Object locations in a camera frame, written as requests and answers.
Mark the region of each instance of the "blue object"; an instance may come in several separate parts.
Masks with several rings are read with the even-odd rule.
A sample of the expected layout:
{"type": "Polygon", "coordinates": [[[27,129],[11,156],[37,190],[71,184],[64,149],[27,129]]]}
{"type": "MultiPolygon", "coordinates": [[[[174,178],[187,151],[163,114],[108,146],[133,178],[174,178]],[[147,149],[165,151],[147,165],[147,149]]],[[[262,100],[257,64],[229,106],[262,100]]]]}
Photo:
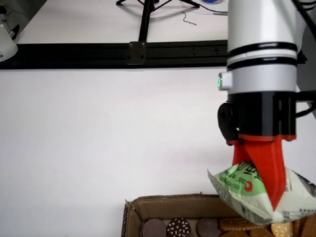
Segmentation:
{"type": "Polygon", "coordinates": [[[204,2],[207,2],[207,3],[214,3],[214,2],[217,2],[217,1],[220,1],[220,0],[203,0],[204,2]]]}

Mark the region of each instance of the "metal bracket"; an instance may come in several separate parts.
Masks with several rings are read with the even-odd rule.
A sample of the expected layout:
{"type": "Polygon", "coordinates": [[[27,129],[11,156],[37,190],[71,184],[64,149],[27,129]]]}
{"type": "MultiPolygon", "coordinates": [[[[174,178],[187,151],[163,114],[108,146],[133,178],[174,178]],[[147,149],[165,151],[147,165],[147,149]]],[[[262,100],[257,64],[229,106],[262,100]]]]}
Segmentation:
{"type": "Polygon", "coordinates": [[[147,42],[134,41],[128,44],[127,65],[144,65],[146,62],[147,42]]]}

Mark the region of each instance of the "green indicator light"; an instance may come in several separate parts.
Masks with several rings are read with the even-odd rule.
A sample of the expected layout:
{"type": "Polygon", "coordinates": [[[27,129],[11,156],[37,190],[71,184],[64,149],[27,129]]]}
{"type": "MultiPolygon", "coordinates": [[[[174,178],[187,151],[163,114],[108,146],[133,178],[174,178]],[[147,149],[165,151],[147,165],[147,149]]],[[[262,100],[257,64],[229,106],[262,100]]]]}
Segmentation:
{"type": "Polygon", "coordinates": [[[221,86],[221,78],[218,77],[218,78],[217,78],[217,87],[220,87],[220,86],[221,86]]]}

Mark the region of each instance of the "white table surface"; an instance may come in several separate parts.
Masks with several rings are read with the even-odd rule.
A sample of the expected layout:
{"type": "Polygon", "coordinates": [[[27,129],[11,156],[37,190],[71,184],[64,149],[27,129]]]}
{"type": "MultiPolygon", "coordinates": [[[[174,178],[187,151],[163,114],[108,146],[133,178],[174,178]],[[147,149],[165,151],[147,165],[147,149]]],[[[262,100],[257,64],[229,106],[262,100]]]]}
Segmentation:
{"type": "MultiPolygon", "coordinates": [[[[128,1],[136,16],[107,0],[48,0],[19,42],[137,40],[141,7],[128,1]]],[[[187,14],[197,26],[162,18],[183,8],[172,4],[148,41],[227,38],[227,19],[204,10],[187,14]]],[[[217,125],[222,70],[0,71],[0,237],[119,237],[125,199],[215,193],[206,169],[233,158],[217,125]]],[[[316,183],[315,130],[312,115],[299,119],[283,147],[316,183]]]]}

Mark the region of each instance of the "cardboard box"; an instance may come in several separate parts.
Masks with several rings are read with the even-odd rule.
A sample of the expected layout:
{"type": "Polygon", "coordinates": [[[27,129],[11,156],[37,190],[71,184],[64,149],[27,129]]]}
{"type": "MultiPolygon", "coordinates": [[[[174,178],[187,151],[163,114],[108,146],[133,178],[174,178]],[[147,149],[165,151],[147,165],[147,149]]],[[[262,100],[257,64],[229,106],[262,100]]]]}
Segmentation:
{"type": "Polygon", "coordinates": [[[198,219],[240,217],[224,204],[217,195],[176,195],[139,197],[126,202],[121,237],[140,237],[142,225],[149,219],[158,218],[167,224],[174,218],[185,218],[195,236],[198,219]]]}

